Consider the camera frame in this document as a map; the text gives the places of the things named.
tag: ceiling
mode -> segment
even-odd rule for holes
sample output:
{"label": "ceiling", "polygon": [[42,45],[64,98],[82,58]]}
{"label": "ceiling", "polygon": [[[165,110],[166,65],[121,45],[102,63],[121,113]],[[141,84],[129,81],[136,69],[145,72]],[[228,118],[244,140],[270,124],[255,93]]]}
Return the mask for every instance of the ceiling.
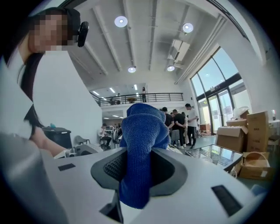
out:
{"label": "ceiling", "polygon": [[[212,8],[205,12],[192,4],[196,1],[188,1],[87,0],[77,6],[81,21],[88,21],[90,29],[85,47],[68,46],[67,50],[88,90],[93,90],[99,79],[128,73],[130,66],[136,66],[135,75],[139,71],[168,73],[173,39],[190,44],[188,52],[196,42],[205,42],[208,35],[203,34],[204,27],[209,20],[216,20],[218,14]],[[118,16],[125,16],[128,25],[117,27],[114,20]],[[182,30],[186,22],[194,26],[187,35]]]}
{"label": "ceiling", "polygon": [[109,88],[101,88],[101,89],[94,89],[95,92],[99,94],[99,98],[105,97],[113,97],[116,96],[118,93],[121,95],[130,95],[142,92],[142,87],[146,87],[146,83],[136,84],[137,90],[135,90],[134,85],[121,85],[121,86],[113,86],[112,88],[115,93],[113,93]]}
{"label": "ceiling", "polygon": [[109,119],[122,119],[119,117],[123,116],[123,110],[115,110],[115,111],[108,111],[108,112],[102,112],[102,118],[109,118]]}

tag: round ceiling light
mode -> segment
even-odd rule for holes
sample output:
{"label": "round ceiling light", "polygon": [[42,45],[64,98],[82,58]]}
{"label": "round ceiling light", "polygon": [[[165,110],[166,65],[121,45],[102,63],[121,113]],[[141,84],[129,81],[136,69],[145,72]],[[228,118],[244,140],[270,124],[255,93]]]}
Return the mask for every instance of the round ceiling light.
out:
{"label": "round ceiling light", "polygon": [[191,31],[193,31],[193,25],[191,23],[185,23],[183,25],[183,31],[185,33],[190,33]]}
{"label": "round ceiling light", "polygon": [[125,27],[127,25],[127,18],[124,16],[118,16],[115,19],[115,25],[117,27]]}
{"label": "round ceiling light", "polygon": [[173,65],[167,67],[168,72],[174,71],[175,67]]}
{"label": "round ceiling light", "polygon": [[134,72],[136,72],[136,68],[135,67],[129,67],[128,72],[134,73]]}

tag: cardboard box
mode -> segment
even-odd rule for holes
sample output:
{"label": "cardboard box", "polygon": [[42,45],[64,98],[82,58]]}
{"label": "cardboard box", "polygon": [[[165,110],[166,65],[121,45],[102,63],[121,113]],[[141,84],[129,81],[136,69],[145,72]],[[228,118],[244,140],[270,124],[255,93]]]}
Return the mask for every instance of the cardboard box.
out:
{"label": "cardboard box", "polygon": [[[247,119],[227,121],[227,126],[245,126],[245,127],[247,127]],[[244,135],[243,151],[247,150],[247,142],[248,142],[248,136]]]}
{"label": "cardboard box", "polygon": [[241,119],[247,119],[247,115],[249,114],[249,111],[246,110],[245,112],[243,112],[243,114],[240,115]]}
{"label": "cardboard box", "polygon": [[200,124],[199,125],[200,131],[210,131],[210,124]]}
{"label": "cardboard box", "polygon": [[245,126],[245,127],[247,127],[247,119],[227,121],[227,126]]}
{"label": "cardboard box", "polygon": [[245,126],[220,127],[217,131],[216,145],[236,152],[243,151],[244,135],[248,133]]}
{"label": "cardboard box", "polygon": [[239,177],[255,180],[272,180],[275,174],[275,168],[269,166],[267,159],[268,152],[261,152],[264,157],[257,153],[243,153],[243,164]]}
{"label": "cardboard box", "polygon": [[265,152],[269,138],[269,123],[267,111],[248,114],[247,152]]}

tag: white t-shirt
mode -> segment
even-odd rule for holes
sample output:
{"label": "white t-shirt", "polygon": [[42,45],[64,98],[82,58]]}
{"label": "white t-shirt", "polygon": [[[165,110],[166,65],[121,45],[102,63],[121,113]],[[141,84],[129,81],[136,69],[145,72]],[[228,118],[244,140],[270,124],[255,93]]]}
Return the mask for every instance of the white t-shirt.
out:
{"label": "white t-shirt", "polygon": [[18,49],[8,66],[0,60],[0,131],[29,139],[32,128],[24,118],[33,103],[20,87],[24,70]]}
{"label": "white t-shirt", "polygon": [[[194,108],[191,108],[191,109],[189,110],[189,120],[195,118],[196,116],[197,116],[196,110],[195,110]],[[196,121],[196,119],[193,120],[193,121],[191,121],[191,122],[189,122],[189,123],[188,123],[188,126],[190,126],[190,127],[197,127],[197,121]]]}
{"label": "white t-shirt", "polygon": [[105,132],[105,129],[101,128],[101,129],[99,130],[99,132],[98,132],[98,135],[99,135],[100,137],[104,137],[104,136],[105,136],[104,132]]}

